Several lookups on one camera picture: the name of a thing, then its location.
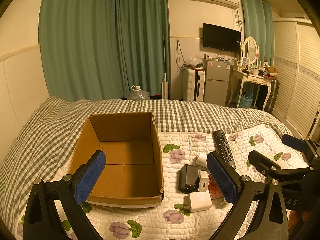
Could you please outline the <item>black TV remote control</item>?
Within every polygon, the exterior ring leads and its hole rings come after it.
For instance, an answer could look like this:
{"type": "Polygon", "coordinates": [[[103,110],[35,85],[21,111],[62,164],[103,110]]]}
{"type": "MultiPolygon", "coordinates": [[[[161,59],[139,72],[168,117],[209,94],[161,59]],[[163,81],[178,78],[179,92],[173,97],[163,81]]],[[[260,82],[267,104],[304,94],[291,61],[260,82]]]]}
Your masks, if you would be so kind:
{"type": "Polygon", "coordinates": [[[220,155],[220,157],[223,159],[223,161],[227,165],[233,168],[236,168],[234,157],[224,131],[223,130],[214,131],[213,139],[216,144],[217,152],[220,155]]]}

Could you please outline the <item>black power adapter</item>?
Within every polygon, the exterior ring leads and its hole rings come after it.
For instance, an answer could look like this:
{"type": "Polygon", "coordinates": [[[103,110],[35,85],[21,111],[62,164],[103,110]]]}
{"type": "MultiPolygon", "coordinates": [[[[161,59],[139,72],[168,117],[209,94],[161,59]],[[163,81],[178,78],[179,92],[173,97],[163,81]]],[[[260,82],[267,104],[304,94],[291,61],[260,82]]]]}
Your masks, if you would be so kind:
{"type": "Polygon", "coordinates": [[[194,165],[185,164],[179,173],[178,189],[183,193],[195,192],[199,185],[199,168],[194,165]]]}

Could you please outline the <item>reddish patterned card wallet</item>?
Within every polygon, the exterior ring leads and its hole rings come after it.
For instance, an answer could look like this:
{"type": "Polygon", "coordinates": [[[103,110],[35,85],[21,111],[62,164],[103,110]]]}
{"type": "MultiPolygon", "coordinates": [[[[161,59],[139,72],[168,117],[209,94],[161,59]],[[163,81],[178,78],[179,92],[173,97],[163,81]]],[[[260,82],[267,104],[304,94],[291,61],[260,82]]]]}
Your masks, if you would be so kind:
{"type": "Polygon", "coordinates": [[[208,190],[210,193],[210,198],[212,200],[222,198],[223,194],[221,193],[216,181],[214,180],[213,176],[211,174],[208,175],[209,178],[209,185],[208,190]]]}

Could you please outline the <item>small white USB charger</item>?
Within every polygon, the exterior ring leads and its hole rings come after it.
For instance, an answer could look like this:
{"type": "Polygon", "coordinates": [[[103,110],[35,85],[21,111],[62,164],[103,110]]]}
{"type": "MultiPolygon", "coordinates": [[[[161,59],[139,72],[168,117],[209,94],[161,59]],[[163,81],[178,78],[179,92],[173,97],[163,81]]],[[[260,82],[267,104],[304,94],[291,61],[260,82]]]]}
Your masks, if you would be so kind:
{"type": "Polygon", "coordinates": [[[199,171],[199,185],[198,191],[199,192],[206,192],[209,186],[209,177],[208,173],[204,170],[199,171]]]}

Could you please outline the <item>large white charger cube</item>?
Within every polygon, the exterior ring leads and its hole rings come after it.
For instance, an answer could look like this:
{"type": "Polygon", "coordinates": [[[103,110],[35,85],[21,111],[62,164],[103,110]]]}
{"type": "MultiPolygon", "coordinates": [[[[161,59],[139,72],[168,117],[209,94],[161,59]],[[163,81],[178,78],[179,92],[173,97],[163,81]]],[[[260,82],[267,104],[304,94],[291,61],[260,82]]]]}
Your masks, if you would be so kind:
{"type": "Polygon", "coordinates": [[[209,191],[189,193],[190,212],[206,211],[212,207],[212,200],[209,191]]]}

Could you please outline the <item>white charger near remote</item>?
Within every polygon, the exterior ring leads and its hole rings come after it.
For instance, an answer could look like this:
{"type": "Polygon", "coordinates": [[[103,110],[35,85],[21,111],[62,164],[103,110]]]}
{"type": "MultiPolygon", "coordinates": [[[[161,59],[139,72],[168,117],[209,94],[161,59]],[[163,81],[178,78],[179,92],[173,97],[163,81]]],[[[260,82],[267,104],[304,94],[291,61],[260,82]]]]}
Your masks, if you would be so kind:
{"type": "Polygon", "coordinates": [[[207,154],[200,153],[195,161],[197,165],[207,168],[207,154]]]}

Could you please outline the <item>dark suitcase beside wardrobe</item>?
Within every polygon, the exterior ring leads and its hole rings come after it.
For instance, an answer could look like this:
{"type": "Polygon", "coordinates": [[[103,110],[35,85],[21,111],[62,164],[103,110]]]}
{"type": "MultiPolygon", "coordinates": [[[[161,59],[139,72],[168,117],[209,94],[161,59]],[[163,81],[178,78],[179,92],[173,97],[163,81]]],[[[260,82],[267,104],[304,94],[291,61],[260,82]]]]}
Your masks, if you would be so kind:
{"type": "Polygon", "coordinates": [[[270,86],[271,91],[264,108],[264,110],[268,113],[272,113],[274,109],[274,105],[276,103],[276,99],[278,96],[279,87],[280,87],[280,82],[277,79],[272,79],[271,86],[270,86]]]}

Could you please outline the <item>grey checkered bed sheet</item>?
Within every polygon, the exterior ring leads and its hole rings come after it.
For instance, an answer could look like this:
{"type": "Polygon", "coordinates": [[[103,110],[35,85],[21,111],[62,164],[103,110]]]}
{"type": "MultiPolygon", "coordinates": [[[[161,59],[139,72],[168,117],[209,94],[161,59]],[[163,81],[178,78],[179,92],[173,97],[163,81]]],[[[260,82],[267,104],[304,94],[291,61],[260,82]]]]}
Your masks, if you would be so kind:
{"type": "Polygon", "coordinates": [[[228,108],[212,103],[178,100],[79,100],[49,97],[31,115],[1,162],[1,219],[10,232],[27,204],[31,181],[52,179],[74,151],[85,120],[92,114],[151,112],[160,132],[231,134],[259,124],[279,136],[289,128],[274,116],[256,109],[228,108]]]}

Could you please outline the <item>brown cardboard box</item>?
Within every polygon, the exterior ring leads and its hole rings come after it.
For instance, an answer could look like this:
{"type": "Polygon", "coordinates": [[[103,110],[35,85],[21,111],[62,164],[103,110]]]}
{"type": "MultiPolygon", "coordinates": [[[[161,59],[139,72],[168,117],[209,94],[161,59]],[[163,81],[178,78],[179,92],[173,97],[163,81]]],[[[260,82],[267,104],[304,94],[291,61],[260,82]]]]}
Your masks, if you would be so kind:
{"type": "Polygon", "coordinates": [[[159,206],[164,198],[162,150],[151,112],[90,115],[82,127],[69,173],[95,151],[106,155],[90,192],[91,204],[125,208],[159,206]]]}

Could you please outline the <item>white louvered wardrobe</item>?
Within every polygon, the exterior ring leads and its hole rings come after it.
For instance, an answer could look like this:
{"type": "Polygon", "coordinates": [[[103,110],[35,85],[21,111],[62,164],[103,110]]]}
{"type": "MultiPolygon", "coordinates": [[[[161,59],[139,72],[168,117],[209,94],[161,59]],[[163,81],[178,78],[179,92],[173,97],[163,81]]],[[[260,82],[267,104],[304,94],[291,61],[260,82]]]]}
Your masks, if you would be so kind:
{"type": "Polygon", "coordinates": [[[310,20],[274,20],[273,65],[280,82],[273,114],[311,137],[319,124],[319,35],[310,20]]]}

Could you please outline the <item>silver mini fridge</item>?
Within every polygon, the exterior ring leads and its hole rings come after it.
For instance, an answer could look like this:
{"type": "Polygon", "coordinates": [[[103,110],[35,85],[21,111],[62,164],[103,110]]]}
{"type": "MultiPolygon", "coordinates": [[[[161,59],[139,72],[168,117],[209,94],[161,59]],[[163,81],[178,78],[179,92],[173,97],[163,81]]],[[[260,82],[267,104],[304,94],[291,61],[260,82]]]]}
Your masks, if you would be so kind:
{"type": "Polygon", "coordinates": [[[226,61],[206,61],[204,102],[224,106],[226,103],[230,64],[226,61]]]}

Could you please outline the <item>white hard-shell suitcase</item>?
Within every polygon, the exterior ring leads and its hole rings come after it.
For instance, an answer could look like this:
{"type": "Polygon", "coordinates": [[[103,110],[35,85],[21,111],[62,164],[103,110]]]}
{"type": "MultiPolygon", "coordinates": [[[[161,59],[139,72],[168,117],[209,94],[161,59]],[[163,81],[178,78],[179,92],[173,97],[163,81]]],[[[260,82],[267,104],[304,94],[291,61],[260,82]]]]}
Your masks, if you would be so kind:
{"type": "Polygon", "coordinates": [[[205,71],[203,68],[183,71],[183,100],[202,102],[204,97],[205,71]]]}

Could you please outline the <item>narrow green curtain right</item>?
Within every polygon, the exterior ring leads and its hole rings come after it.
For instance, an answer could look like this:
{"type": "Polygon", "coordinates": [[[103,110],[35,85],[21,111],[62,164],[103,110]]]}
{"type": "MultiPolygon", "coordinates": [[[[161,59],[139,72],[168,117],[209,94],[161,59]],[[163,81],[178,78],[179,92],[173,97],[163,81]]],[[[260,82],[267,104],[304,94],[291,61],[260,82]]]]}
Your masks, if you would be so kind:
{"type": "Polygon", "coordinates": [[[267,0],[241,0],[245,36],[253,37],[259,47],[259,61],[274,63],[274,25],[271,4],[267,0]]]}

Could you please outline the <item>clear large water jug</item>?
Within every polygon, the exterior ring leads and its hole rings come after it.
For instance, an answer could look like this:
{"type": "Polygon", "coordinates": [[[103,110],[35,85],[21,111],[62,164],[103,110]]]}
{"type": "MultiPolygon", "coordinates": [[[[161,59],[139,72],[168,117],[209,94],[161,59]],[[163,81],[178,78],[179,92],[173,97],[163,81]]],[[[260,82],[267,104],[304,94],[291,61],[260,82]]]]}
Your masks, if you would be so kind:
{"type": "Polygon", "coordinates": [[[132,85],[127,100],[150,100],[150,93],[142,90],[140,86],[132,85]]]}

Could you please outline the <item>wide green curtain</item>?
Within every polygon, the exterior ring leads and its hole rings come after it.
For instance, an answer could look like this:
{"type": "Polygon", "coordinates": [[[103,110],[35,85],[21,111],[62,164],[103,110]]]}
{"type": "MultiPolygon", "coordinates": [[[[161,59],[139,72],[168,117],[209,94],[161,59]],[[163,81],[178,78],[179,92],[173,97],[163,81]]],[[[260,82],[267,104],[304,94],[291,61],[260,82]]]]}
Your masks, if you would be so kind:
{"type": "Polygon", "coordinates": [[[51,96],[158,95],[170,78],[168,0],[42,0],[39,44],[51,96]]]}

